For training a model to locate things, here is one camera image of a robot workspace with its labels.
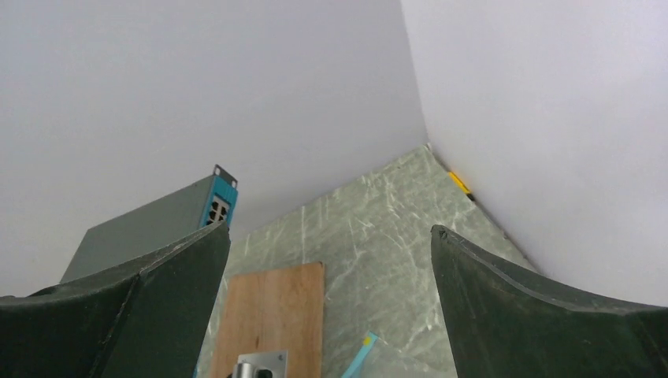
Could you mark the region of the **clear zip bag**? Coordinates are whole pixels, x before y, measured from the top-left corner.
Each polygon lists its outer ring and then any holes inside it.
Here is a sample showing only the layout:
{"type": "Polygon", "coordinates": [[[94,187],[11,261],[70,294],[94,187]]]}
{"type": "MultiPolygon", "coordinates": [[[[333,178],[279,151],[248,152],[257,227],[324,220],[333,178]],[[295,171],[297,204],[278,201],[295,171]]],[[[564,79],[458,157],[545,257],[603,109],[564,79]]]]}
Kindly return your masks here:
{"type": "Polygon", "coordinates": [[[343,378],[445,376],[444,372],[408,356],[372,332],[365,335],[360,350],[342,375],[343,378]]]}

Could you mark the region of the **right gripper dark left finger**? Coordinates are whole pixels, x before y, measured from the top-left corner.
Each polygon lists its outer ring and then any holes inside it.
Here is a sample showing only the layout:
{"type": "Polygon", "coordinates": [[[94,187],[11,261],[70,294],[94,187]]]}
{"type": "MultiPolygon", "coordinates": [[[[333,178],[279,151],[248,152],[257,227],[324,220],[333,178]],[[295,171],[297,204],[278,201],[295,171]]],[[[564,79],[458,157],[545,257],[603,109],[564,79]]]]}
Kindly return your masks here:
{"type": "Polygon", "coordinates": [[[2,376],[193,376],[230,244],[217,222],[89,276],[2,297],[2,376]]]}

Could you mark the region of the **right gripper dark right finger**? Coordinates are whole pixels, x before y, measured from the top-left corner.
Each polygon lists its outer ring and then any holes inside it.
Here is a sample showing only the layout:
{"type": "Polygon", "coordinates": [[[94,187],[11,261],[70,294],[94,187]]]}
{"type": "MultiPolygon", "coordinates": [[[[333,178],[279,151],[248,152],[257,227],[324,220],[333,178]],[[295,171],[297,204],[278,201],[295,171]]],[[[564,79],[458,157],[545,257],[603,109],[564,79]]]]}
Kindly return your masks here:
{"type": "Polygon", "coordinates": [[[434,225],[431,259],[460,377],[664,377],[667,310],[551,280],[434,225]]]}

